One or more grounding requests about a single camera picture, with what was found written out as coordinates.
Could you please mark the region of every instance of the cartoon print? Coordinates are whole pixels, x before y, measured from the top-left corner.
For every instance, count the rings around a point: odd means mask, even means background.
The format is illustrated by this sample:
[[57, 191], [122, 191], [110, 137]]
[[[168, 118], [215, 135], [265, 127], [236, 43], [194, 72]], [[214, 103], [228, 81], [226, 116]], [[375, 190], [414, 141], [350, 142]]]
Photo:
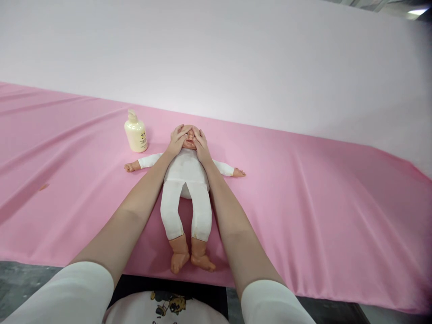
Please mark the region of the cartoon print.
[[173, 294], [171, 292], [152, 291], [150, 299], [156, 299], [157, 302], [163, 301], [162, 305], [157, 306], [156, 314], [165, 316], [168, 309], [171, 313], [178, 315], [182, 310], [186, 309], [186, 300], [191, 298]]

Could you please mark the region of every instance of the doll leg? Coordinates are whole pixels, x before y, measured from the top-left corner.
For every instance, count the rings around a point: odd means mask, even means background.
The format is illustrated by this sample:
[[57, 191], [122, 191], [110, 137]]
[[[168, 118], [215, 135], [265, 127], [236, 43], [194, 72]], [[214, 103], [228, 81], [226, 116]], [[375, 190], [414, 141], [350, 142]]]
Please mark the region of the doll leg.
[[173, 250], [171, 272], [174, 274], [179, 273], [190, 257], [186, 235], [179, 216], [179, 200], [183, 184], [180, 181], [166, 181], [162, 190], [161, 216]]
[[188, 189], [192, 198], [192, 256], [190, 262], [209, 272], [213, 272], [216, 266], [210, 262], [206, 254], [207, 240], [212, 229], [212, 207], [208, 196], [207, 186], [199, 183], [188, 183]]

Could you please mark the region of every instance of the white onesie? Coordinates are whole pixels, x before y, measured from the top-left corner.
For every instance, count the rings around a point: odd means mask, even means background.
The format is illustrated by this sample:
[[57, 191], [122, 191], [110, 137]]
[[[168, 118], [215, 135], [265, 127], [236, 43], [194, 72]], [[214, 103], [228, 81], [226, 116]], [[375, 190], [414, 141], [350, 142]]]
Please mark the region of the white onesie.
[[[160, 158], [153, 154], [138, 160], [141, 169], [152, 167]], [[219, 172], [232, 176], [234, 168], [226, 163], [213, 160]], [[183, 235], [179, 216], [180, 197], [192, 199], [192, 237], [207, 242], [212, 229], [212, 209], [208, 196], [207, 174], [197, 158], [197, 152], [182, 148], [166, 171], [161, 201], [161, 216], [168, 240]]]

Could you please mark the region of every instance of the baby doll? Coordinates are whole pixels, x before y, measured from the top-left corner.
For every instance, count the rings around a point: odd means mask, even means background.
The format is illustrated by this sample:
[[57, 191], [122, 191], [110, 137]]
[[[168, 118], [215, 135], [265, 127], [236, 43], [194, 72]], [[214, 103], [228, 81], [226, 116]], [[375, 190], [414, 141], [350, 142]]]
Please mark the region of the baby doll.
[[[198, 131], [195, 126], [191, 125], [183, 126], [182, 130], [191, 127]], [[174, 253], [171, 258], [171, 271], [174, 274], [179, 273], [189, 258], [193, 265], [204, 270], [213, 272], [216, 269], [216, 266], [210, 262], [206, 255], [207, 240], [212, 229], [212, 209], [208, 195], [207, 174], [197, 158], [194, 131], [191, 129], [187, 134], [180, 153], [166, 171], [162, 190], [161, 216]], [[162, 153], [143, 157], [133, 163], [126, 164], [125, 169], [127, 172], [133, 172], [152, 167], [161, 155]], [[214, 163], [224, 176], [246, 176], [243, 171], [226, 163], [217, 161]], [[178, 212], [180, 197], [192, 200], [192, 256], [189, 255], [186, 235], [183, 232], [183, 225]]]

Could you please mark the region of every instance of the bottle label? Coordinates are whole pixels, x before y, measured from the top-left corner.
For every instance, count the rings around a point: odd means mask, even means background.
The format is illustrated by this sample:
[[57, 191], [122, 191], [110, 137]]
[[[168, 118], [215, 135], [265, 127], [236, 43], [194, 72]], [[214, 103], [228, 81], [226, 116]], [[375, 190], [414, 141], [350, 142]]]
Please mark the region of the bottle label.
[[139, 141], [139, 143], [142, 145], [142, 149], [145, 149], [147, 147], [147, 135], [145, 132], [141, 133], [141, 141]]

